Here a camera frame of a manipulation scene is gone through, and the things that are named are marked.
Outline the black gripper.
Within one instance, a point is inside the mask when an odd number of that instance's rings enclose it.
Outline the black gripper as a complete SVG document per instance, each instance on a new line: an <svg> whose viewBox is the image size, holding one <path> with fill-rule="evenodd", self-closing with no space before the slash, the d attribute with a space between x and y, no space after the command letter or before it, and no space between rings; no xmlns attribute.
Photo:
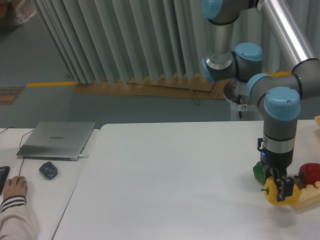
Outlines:
<svg viewBox="0 0 320 240"><path fill-rule="evenodd" d="M260 152L260 162L265 178L278 178L276 184L276 200L283 202L291 197L294 191L294 179L288 177L287 168L293 161L294 139L277 141L268 137L257 139L257 150Z"/></svg>

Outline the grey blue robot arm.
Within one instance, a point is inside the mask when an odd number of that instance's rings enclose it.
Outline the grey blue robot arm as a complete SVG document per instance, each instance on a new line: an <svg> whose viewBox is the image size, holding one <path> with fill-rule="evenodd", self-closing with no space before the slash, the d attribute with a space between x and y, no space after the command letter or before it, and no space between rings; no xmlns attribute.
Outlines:
<svg viewBox="0 0 320 240"><path fill-rule="evenodd" d="M257 150L265 173L265 197L273 205L294 205L300 190L287 168L293 160L301 101L320 94L320 61L285 0L204 0L201 5L214 27L211 46L202 59L205 77L210 82L235 78L246 83L248 98L263 116ZM252 8L268 22L290 74L262 73L262 49L254 43L230 49L234 22Z"/></svg>

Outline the striped cuff white sleeve forearm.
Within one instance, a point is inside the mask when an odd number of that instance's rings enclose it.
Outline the striped cuff white sleeve forearm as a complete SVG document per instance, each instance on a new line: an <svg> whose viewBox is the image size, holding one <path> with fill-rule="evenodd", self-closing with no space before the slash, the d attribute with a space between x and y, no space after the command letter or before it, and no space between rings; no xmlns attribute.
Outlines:
<svg viewBox="0 0 320 240"><path fill-rule="evenodd" d="M36 239L36 231L26 207L24 196L11 196L0 205L0 239Z"/></svg>

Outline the person's hand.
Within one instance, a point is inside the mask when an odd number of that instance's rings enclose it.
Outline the person's hand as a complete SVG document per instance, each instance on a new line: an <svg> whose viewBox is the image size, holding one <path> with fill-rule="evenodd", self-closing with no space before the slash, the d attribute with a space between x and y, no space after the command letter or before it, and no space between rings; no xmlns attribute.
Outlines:
<svg viewBox="0 0 320 240"><path fill-rule="evenodd" d="M16 196L26 197L27 186L25 176L14 176L6 180L3 187L3 200Z"/></svg>

